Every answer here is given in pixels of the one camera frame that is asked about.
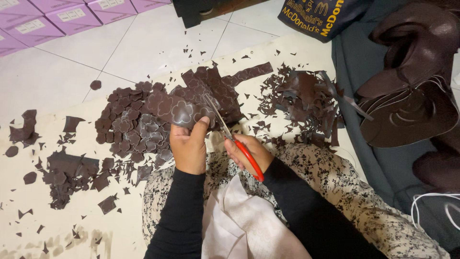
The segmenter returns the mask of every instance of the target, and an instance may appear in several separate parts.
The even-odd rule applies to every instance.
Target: stacked boxes
[[[0,0],[0,28],[35,20],[43,14],[27,0]]]
[[[138,13],[152,10],[171,3],[170,0],[131,0],[131,2]]]
[[[97,0],[88,3],[88,7],[103,24],[109,24],[137,14],[130,0]]]
[[[83,0],[30,0],[44,14],[85,3]]]
[[[169,3],[171,0],[0,0],[0,57]]]
[[[44,16],[3,29],[6,33],[29,47],[64,36]]]
[[[102,26],[101,22],[85,4],[47,13],[46,17],[67,35]]]
[[[0,29],[29,47],[64,36],[27,0],[0,0]]]
[[[25,48],[28,48],[28,46],[0,30],[0,57]]]

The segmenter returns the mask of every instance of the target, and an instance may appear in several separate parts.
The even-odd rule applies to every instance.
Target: red scissor handle
[[[256,171],[257,175],[253,175],[254,178],[259,181],[263,182],[264,181],[264,174],[262,173],[262,170],[260,169],[260,166],[257,164],[256,160],[254,157],[251,155],[251,153],[244,147],[244,145],[239,142],[238,140],[235,140],[236,146],[243,152],[244,156],[249,160],[251,165],[253,166],[254,170]]]

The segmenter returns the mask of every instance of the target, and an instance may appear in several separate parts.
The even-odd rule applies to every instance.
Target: scissor blade
[[[220,116],[220,113],[217,110],[217,107],[211,101],[211,98],[209,98],[208,95],[205,95],[205,99],[206,99],[207,103],[210,105],[210,107],[213,109],[214,113],[216,114],[217,122],[219,123],[220,128],[224,131],[224,134],[227,136],[227,138],[233,140],[233,137],[231,136],[231,132],[230,132],[229,128],[225,124],[224,119],[222,118],[222,116]]]

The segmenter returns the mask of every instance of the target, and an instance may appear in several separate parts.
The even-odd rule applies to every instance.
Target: person's left hand
[[[206,145],[204,138],[209,126],[209,118],[202,117],[193,127],[192,132],[184,127],[171,125],[169,142],[176,168],[192,175],[206,171]]]

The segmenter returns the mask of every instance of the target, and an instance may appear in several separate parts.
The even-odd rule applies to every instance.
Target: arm
[[[281,160],[264,174],[264,185],[312,258],[386,258],[331,203]]]
[[[169,141],[176,169],[144,259],[201,258],[208,125],[208,117],[201,118],[192,132],[171,125]]]
[[[145,259],[200,258],[205,175],[174,171],[161,219]]]

